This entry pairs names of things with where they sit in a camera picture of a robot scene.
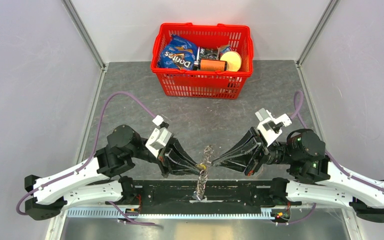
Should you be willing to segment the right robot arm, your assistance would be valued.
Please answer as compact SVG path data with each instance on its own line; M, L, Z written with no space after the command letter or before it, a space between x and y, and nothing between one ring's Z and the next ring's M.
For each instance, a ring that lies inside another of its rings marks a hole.
M263 165L287 165L291 179L275 177L268 190L275 204L313 203L352 209L356 216L384 223L384 180L362 176L338 164L311 129L292 131L278 141L280 126L252 127L212 165L252 176Z

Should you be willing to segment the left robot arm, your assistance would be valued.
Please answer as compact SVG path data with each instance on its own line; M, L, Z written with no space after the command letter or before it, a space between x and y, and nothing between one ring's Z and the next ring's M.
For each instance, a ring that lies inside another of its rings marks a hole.
M29 198L24 201L24 213L42 221L86 204L135 204L139 194L133 179L123 175L135 167L134 159L156 164L165 178L199 175L202 170L167 128L156 128L144 138L130 126L120 125L90 159L51 176L25 177Z

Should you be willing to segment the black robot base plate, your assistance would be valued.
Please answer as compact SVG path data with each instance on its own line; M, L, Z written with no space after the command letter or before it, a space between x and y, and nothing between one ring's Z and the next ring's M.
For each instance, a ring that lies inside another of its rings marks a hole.
M242 214L261 208L302 206L272 180L209 180L204 199L194 199L195 180L133 180L115 204L139 205L144 214Z

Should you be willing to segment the yellow tagged key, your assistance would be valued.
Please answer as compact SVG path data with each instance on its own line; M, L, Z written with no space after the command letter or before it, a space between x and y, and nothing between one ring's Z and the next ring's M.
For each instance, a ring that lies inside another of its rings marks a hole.
M195 166L196 166L198 169L200 169L200 170L205 170L205 169L207 169L207 166L206 166L205 164L203 164L203 163L196 164Z

